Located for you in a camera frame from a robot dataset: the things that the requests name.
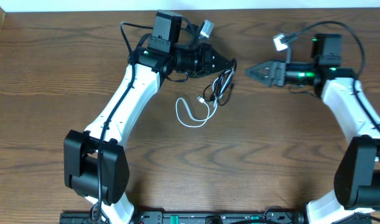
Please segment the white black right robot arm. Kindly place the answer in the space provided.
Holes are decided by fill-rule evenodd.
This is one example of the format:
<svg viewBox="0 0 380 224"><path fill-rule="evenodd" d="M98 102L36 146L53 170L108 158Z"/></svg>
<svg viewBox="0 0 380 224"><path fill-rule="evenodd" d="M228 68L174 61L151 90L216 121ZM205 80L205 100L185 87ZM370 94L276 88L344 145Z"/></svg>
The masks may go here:
<svg viewBox="0 0 380 224"><path fill-rule="evenodd" d="M316 34L312 62L269 60L245 70L266 86L312 86L335 116L348 148L338 166L333 190L306 205L296 223L344 223L372 219L380 211L380 117L351 68L341 66L341 35Z"/></svg>

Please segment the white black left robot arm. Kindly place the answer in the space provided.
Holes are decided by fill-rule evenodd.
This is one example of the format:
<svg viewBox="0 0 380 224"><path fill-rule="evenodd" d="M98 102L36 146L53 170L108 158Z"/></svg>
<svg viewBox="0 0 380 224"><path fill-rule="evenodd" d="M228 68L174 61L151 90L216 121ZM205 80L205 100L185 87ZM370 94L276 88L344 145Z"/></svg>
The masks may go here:
<svg viewBox="0 0 380 224"><path fill-rule="evenodd" d="M129 223L134 205L126 196L129 166L124 151L147 102L170 74L201 78L214 73L232 79L235 59L221 56L206 42L213 23L192 24L159 10L135 47L128 49L124 78L103 111L84 131L70 131L63 142L64 182L92 206L74 223Z"/></svg>

